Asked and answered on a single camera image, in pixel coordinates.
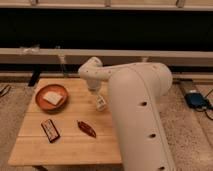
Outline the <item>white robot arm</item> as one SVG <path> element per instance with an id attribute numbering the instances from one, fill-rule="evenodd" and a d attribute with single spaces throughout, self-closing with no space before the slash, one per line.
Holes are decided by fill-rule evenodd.
<path id="1" fill-rule="evenodd" d="M 97 57 L 78 70 L 88 89 L 108 85 L 108 104 L 124 171 L 176 171 L 156 99 L 168 92 L 172 74 L 162 63 L 105 67 Z"/>

